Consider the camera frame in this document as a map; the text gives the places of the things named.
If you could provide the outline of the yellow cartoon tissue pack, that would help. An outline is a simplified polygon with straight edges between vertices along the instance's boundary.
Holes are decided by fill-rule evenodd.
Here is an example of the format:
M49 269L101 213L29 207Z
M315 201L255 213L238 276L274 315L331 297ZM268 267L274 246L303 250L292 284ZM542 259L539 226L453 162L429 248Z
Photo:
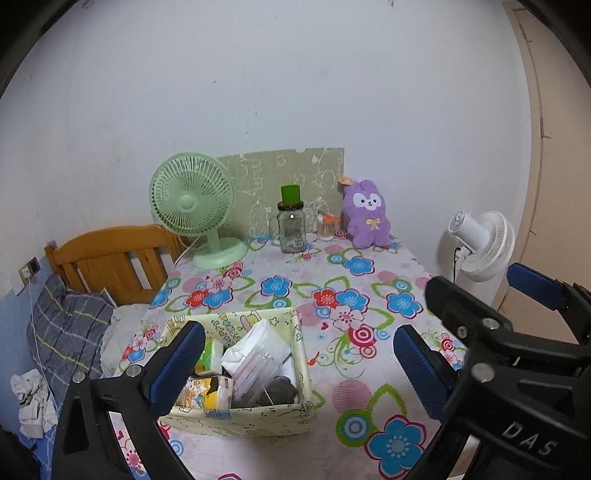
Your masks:
M189 377L175 405L185 409L228 410L233 380L225 376Z

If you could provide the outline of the white cloth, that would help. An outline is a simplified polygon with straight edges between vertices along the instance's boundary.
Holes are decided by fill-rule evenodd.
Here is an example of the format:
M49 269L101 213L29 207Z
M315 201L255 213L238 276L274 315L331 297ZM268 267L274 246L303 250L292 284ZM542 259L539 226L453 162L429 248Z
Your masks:
M12 375L10 387L19 404L20 433L27 438L42 439L58 423L53 396L44 376L37 369Z
M291 353L290 345L277 333L270 321L262 320L254 324L238 343L224 350L221 356L222 368L231 376L235 375L246 357L255 350L262 351L280 365Z

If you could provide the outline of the green tissue pack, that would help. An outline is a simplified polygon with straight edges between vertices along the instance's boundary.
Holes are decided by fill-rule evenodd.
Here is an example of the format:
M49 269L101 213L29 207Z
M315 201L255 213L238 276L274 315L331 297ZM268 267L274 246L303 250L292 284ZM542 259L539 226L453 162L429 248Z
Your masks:
M194 374L197 377L217 376L222 374L221 358L224 352L224 344L215 338L205 340L204 351L194 366Z

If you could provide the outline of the beige door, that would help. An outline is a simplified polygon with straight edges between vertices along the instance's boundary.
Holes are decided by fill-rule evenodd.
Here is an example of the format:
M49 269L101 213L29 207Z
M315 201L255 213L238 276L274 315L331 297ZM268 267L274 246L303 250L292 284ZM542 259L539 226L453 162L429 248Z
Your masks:
M517 136L504 176L517 206L513 260L590 284L590 86L566 47L518 1L491 4L509 64L496 69L499 124Z

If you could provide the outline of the white floor fan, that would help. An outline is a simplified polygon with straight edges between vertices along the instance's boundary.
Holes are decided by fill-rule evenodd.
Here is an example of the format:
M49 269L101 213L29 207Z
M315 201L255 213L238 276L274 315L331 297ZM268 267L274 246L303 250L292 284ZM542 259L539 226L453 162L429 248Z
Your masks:
M462 273L473 282L487 282L505 270L515 248L514 227L499 211L472 217L460 210L450 220L448 233L460 244L454 278Z

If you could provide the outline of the floral tablecloth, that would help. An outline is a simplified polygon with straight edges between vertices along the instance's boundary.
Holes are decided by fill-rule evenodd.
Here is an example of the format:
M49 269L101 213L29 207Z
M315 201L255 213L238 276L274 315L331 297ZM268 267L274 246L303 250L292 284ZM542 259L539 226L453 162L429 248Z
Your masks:
M168 319L211 314L228 338L266 308L297 308L315 422L302 435L235 438L164 424L164 435L197 479L403 479L438 430L394 357L394 332L413 326L460 368L465 348L430 313L429 274L397 241L359 250L349 241L308 242L283 254L269 239L246 240L245 258L215 272L179 264L120 346L118 368L145 363Z

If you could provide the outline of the yellow cartoon storage box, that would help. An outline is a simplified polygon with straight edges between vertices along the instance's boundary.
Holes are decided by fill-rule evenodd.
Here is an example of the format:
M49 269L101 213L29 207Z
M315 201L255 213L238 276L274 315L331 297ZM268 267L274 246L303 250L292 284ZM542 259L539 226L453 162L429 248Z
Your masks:
M189 321L200 323L208 339L219 340L225 347L238 343L257 323L269 325L290 346L297 395L293 401L274 401L270 406L226 409L174 406L162 417L166 424L194 434L235 437L288 436L311 430L311 423L315 420L311 378L305 361L304 334L296 308L176 316L166 322L162 344L168 345Z

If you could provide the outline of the grey plaid pillow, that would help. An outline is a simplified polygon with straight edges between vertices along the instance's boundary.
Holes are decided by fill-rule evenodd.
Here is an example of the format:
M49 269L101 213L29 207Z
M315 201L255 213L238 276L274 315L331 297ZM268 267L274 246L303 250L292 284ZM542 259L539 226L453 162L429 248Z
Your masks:
M100 349L114 306L105 293L80 293L53 274L32 306L27 341L32 360L62 404L74 374L103 376Z

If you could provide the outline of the white crumpled cloth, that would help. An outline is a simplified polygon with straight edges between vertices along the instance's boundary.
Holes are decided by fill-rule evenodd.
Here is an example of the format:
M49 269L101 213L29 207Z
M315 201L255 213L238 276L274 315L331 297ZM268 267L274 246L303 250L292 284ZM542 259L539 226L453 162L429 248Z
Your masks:
M10 387L19 404L20 433L27 438L42 439L58 423L53 396L44 376L37 369L12 375Z

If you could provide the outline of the wooden bed headboard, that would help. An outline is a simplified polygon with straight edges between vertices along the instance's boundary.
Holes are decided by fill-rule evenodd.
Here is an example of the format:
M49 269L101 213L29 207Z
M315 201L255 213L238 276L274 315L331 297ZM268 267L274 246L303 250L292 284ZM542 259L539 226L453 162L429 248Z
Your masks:
M147 304L168 274L162 256L177 260L181 241L165 228L121 226L79 235L44 248L56 275L79 293L107 291L118 305Z

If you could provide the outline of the purple plush bunny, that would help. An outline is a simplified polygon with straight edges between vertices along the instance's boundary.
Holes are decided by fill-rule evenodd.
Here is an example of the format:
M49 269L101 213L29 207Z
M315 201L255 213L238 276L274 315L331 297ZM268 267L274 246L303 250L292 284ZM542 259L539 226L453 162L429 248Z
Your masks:
M342 213L353 247L368 249L390 245L391 222L386 214L386 203L372 180L353 181L345 187Z

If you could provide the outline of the toothpick jar orange lid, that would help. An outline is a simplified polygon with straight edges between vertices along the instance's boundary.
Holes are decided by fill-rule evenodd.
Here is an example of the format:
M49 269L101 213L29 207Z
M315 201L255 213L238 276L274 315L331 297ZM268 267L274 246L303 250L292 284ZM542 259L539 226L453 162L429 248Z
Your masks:
M317 219L317 236L322 241L331 241L335 238L335 232L339 229L341 218L329 213L318 212Z

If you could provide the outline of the green desk fan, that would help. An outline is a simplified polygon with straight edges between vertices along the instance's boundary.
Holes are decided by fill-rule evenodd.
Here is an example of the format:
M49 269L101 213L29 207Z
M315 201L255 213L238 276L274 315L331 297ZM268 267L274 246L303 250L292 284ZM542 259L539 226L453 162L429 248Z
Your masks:
M232 208L233 188L228 170L217 159L180 153L165 160L150 180L149 203L153 217L165 229L204 240L189 249L195 267L214 270L245 257L242 240L218 234Z

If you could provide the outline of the glass mason jar mug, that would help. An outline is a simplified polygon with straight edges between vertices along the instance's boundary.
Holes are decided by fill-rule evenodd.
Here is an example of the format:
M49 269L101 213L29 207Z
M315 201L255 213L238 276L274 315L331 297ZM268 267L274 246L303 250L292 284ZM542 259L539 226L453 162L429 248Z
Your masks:
M277 203L276 217L270 220L273 243L280 246L283 253L301 253L304 252L307 243L306 234L304 202L300 201L294 205Z

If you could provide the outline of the green cup on jar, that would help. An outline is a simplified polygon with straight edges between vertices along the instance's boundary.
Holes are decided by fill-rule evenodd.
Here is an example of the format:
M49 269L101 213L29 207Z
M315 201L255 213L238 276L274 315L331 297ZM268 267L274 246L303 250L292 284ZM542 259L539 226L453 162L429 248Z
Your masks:
M284 206L294 206L301 203L301 187L297 184L280 187L281 203Z

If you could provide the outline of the green patterned board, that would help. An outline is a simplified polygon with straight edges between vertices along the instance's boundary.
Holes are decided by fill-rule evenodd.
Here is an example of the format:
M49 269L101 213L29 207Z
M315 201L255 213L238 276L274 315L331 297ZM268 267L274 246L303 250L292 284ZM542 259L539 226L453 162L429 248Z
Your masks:
M260 151L224 156L219 161L228 170L233 187L231 211L218 229L221 236L243 239L269 234L270 220L276 217L281 200L280 188L286 185L300 187L308 231L318 211L341 213L342 148Z

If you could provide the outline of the wall power socket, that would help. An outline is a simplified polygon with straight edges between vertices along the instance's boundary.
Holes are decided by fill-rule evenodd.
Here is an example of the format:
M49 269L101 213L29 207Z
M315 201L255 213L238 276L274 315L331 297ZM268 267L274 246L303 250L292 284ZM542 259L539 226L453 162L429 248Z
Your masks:
M24 284L29 283L35 275L41 270L39 261L36 257L29 260L18 270L19 277Z

